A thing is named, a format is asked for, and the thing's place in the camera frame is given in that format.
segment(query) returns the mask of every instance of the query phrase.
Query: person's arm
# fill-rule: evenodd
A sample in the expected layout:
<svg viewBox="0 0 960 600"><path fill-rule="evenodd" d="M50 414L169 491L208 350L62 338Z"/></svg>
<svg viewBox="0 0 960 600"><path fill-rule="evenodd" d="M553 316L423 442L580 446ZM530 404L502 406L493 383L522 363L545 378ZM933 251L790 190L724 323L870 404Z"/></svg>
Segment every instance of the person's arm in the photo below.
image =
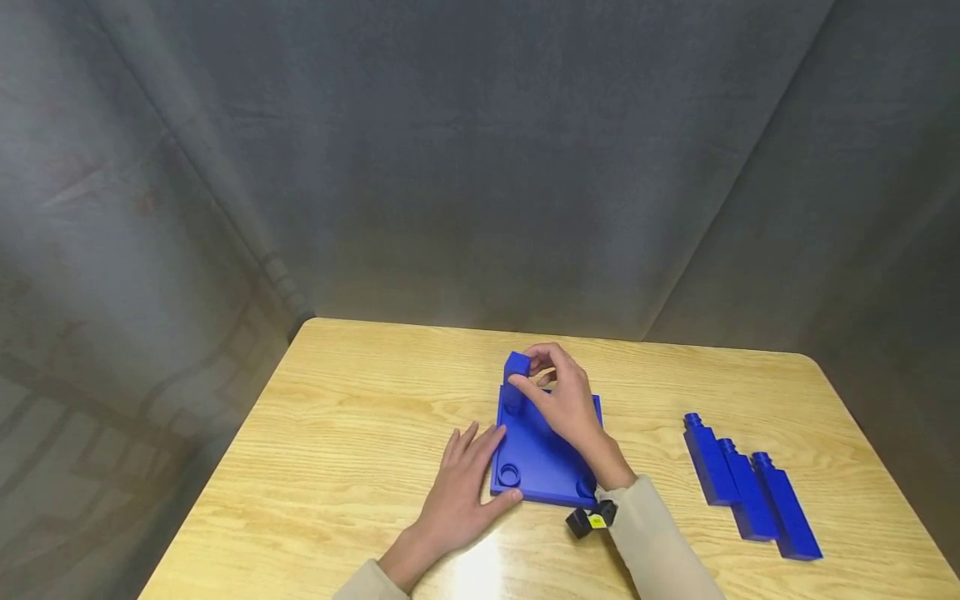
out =
<svg viewBox="0 0 960 600"><path fill-rule="evenodd" d="M650 478L630 468L619 445L600 426L587 373L557 344L526 350L535 384L522 375L510 383L540 409L554 431L587 461L601 490L617 505L610 534L643 600L723 600L723 593L686 542ZM553 394L541 388L551 381Z"/></svg>
<svg viewBox="0 0 960 600"><path fill-rule="evenodd" d="M378 562L364 563L334 600L405 600L436 561L470 545L523 499L510 490L480 504L484 472L507 428L490 426L474 440L477 428L474 422L463 435L453 430L417 521Z"/></svg>

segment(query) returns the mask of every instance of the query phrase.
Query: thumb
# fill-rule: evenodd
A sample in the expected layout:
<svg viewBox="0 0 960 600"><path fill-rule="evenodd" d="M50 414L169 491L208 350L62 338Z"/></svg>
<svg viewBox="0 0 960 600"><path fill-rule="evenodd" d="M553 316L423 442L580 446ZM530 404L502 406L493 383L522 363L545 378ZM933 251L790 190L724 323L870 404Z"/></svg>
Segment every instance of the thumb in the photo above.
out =
<svg viewBox="0 0 960 600"><path fill-rule="evenodd" d="M510 488L493 500L480 507L480 514L484 522L489 526L491 523L501 518L510 509L514 508L523 499L523 493L517 488Z"/></svg>
<svg viewBox="0 0 960 600"><path fill-rule="evenodd" d="M524 396L530 398L534 406L536 406L540 412L543 412L543 405L550 401L550 394L541 390L529 377L524 377L523 375L510 375L507 381L510 385L523 392Z"/></svg>

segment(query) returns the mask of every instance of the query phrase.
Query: blue block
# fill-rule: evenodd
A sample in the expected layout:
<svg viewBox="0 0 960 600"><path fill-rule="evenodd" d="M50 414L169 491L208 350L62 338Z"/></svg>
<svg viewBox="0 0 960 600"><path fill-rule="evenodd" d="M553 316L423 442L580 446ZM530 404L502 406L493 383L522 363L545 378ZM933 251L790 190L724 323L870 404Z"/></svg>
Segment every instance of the blue block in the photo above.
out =
<svg viewBox="0 0 960 600"><path fill-rule="evenodd" d="M530 376L530 357L519 352L511 352L503 366L503 385L500 387L500 403L506 407L507 412L516 415L523 408L523 394L508 383L510 375L520 374L524 377Z"/></svg>
<svg viewBox="0 0 960 600"><path fill-rule="evenodd" d="M740 537L754 541L775 540L778 537L777 523L750 466L750 459L736 451L733 440L723 438L719 443L740 494L740 501L732 506L733 520L740 530Z"/></svg>
<svg viewBox="0 0 960 600"><path fill-rule="evenodd" d="M774 467L770 455L766 452L754 452L753 458L760 488L774 510L780 533L777 539L780 555L795 561L816 561L824 558L786 473Z"/></svg>
<svg viewBox="0 0 960 600"><path fill-rule="evenodd" d="M553 432L540 410L520 394L520 408L507 410L505 396L514 386L500 386L496 424L507 435L493 454L490 493L520 488L523 499L574 508L596 508L596 479L580 453ZM600 396L593 397L600 424Z"/></svg>
<svg viewBox="0 0 960 600"><path fill-rule="evenodd" d="M740 501L740 494L736 491L736 484L727 467L727 459L723 457L720 446L713 436L713 430L704 427L700 415L688 413L684 415L686 431L684 439L686 447L693 459L693 467L697 470L700 487L704 489L704 497L710 506L731 506Z"/></svg>

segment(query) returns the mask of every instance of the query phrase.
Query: wrist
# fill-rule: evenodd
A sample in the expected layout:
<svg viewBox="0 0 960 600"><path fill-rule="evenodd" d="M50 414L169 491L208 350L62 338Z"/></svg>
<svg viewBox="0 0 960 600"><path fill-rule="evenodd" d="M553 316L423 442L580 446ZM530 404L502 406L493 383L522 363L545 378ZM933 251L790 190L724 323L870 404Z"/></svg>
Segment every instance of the wrist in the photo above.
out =
<svg viewBox="0 0 960 600"><path fill-rule="evenodd" d="M378 563L387 577L409 595L427 569L440 558L428 536L414 523L400 532Z"/></svg>
<svg viewBox="0 0 960 600"><path fill-rule="evenodd" d="M604 490L629 488L636 481L636 474L620 451L620 444L606 432L601 431L599 436L577 450L593 471L597 484Z"/></svg>

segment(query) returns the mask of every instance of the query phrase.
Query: gray curtain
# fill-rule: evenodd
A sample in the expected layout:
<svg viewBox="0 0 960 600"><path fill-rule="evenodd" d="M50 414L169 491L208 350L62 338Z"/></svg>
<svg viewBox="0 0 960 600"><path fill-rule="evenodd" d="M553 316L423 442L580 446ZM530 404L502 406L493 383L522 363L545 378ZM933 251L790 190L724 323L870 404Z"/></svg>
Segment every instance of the gray curtain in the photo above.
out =
<svg viewBox="0 0 960 600"><path fill-rule="evenodd" d="M0 3L0 589L135 596L313 312L807 353L960 564L957 17Z"/></svg>

